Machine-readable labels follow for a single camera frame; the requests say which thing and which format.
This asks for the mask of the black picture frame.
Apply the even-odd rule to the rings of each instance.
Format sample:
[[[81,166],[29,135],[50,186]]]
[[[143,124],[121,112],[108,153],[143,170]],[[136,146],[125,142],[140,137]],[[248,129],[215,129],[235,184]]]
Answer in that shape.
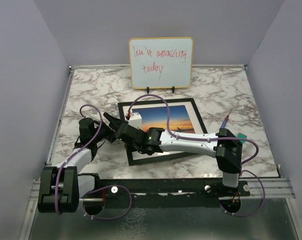
[[[175,106],[175,105],[186,105],[187,107],[191,107],[194,110],[194,113],[197,117],[197,120],[199,121],[199,124],[201,126],[201,131],[199,132],[200,134],[206,134],[207,130],[206,127],[204,125],[204,122],[201,118],[200,112],[197,108],[197,105],[194,101],[193,98],[181,98],[181,99],[167,99],[166,102],[168,103],[169,107],[170,106]],[[132,109],[137,107],[151,107],[154,105],[165,105],[165,103],[161,100],[139,100],[138,102],[136,102]],[[175,160],[175,159],[179,159],[179,158],[184,158],[184,157],[188,157],[191,156],[191,153],[186,153],[186,152],[165,152],[165,153],[155,153],[153,155],[142,155],[138,152],[130,152],[126,150],[126,155],[127,155],[127,159],[128,159],[128,164],[129,166],[136,166],[136,165],[142,165],[142,164],[150,164],[150,163],[155,163],[155,162],[164,162],[164,161],[170,161],[170,160]]]

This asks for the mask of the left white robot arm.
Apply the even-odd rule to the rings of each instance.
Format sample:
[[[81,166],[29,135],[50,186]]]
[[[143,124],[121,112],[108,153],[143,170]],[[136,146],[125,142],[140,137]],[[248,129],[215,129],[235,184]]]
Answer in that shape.
[[[101,185],[92,176],[79,176],[98,152],[102,140],[113,142],[114,132],[105,123],[92,118],[79,121],[80,135],[73,151],[56,166],[46,166],[41,173],[38,211],[41,213],[74,213],[85,193],[90,197],[100,194]]]

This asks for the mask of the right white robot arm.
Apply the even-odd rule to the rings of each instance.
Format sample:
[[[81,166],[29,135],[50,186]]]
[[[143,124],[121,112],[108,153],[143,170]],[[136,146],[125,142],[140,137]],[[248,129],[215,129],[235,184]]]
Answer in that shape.
[[[242,143],[228,129],[221,128],[217,134],[190,134],[163,128],[149,128],[143,131],[104,113],[115,132],[115,138],[125,143],[126,149],[140,154],[187,152],[215,158],[222,171],[220,189],[231,196],[238,191],[241,172]]]

